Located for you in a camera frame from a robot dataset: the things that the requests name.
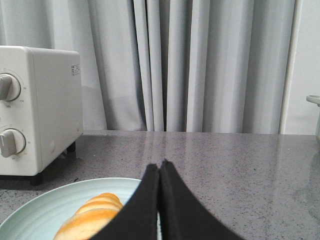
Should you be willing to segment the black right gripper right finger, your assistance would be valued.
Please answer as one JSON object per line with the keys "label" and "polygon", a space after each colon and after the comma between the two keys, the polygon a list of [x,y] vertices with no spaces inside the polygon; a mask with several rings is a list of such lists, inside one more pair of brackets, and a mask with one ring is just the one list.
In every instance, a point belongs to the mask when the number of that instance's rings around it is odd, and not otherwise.
{"label": "black right gripper right finger", "polygon": [[241,240],[193,195],[171,161],[160,167],[159,215],[164,240]]}

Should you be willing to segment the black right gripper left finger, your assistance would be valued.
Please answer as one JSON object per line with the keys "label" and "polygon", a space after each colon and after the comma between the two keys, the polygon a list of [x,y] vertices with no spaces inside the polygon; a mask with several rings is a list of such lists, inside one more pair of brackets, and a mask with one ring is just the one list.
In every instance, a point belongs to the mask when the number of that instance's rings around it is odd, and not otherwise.
{"label": "black right gripper left finger", "polygon": [[160,173],[156,164],[147,165],[137,189],[120,212],[93,240],[156,240]]}

